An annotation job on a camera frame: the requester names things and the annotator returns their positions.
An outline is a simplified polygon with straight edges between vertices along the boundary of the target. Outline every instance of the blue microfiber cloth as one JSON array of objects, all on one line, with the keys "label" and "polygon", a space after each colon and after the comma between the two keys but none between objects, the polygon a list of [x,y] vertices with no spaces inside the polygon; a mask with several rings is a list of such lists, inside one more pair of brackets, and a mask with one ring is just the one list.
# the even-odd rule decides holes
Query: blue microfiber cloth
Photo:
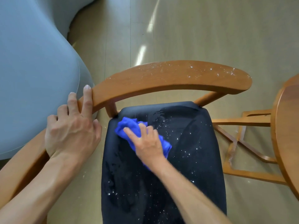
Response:
[{"label": "blue microfiber cloth", "polygon": [[[115,133],[121,138],[126,139],[134,152],[136,152],[135,145],[133,144],[131,139],[129,139],[129,137],[126,135],[123,129],[125,127],[128,127],[134,134],[136,134],[137,137],[141,137],[140,127],[138,126],[139,123],[143,123],[145,126],[147,126],[147,122],[137,121],[137,119],[123,117],[122,121],[118,122],[117,127],[115,129]],[[163,136],[159,135],[159,139],[162,144],[163,154],[165,158],[167,158],[172,146],[168,141],[164,140]]]}]

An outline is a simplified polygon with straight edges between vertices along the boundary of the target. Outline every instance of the black chair seat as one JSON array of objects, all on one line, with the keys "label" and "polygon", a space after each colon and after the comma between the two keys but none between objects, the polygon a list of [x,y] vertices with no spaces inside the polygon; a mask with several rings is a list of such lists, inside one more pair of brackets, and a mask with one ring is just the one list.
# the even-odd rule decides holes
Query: black chair seat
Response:
[{"label": "black chair seat", "polygon": [[169,193],[114,130],[123,117],[154,126],[172,144],[169,162],[226,214],[218,142],[206,109],[191,101],[127,107],[110,120],[103,155],[104,224],[184,223]]}]

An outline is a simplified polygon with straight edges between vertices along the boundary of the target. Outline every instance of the wooden stool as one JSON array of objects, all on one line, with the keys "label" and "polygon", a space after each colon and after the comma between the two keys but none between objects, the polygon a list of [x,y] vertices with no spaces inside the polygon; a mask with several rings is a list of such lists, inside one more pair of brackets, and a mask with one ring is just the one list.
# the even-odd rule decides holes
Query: wooden stool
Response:
[{"label": "wooden stool", "polygon": [[[284,83],[272,109],[245,111],[241,118],[213,119],[212,122],[214,129],[230,141],[222,165],[223,173],[288,185],[299,199],[299,74]],[[237,137],[234,138],[219,125],[239,125]],[[261,154],[244,141],[246,126],[271,127],[275,157]],[[233,169],[237,144],[263,162],[278,164],[283,176]]]}]

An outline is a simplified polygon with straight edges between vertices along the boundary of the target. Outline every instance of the hand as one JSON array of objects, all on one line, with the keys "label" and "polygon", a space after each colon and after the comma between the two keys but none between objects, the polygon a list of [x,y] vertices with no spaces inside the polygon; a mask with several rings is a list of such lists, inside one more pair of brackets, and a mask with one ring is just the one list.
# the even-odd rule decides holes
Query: hand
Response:
[{"label": "hand", "polygon": [[156,161],[164,158],[161,141],[158,131],[152,126],[146,127],[139,124],[141,137],[137,137],[129,128],[125,127],[123,131],[128,135],[136,147],[136,155],[140,160],[153,171]]},{"label": "hand", "polygon": [[57,109],[57,116],[47,119],[45,147],[50,158],[62,157],[84,163],[101,141],[102,126],[92,121],[92,89],[83,89],[83,107],[79,113],[76,93],[70,93],[68,105]]}]

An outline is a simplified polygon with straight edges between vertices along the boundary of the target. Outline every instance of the wooden floor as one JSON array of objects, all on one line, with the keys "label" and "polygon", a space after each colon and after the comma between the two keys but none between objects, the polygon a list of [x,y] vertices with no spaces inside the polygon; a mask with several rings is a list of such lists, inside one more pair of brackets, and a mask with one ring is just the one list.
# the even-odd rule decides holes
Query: wooden floor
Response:
[{"label": "wooden floor", "polygon": [[[250,90],[206,106],[212,118],[240,117],[269,109],[282,83],[299,71],[299,0],[97,0],[74,19],[69,42],[95,83],[129,67],[191,59],[240,68]],[[165,91],[120,101],[132,105],[194,101],[203,91]],[[102,223],[101,168],[109,118],[101,110],[103,140],[54,205],[48,223]],[[223,127],[235,135],[237,127]],[[222,158],[228,144],[217,134]],[[245,140],[273,156],[270,129],[248,127]],[[279,173],[241,148],[234,167]],[[299,202],[287,186],[225,176],[228,217],[233,223],[298,223]]]}]

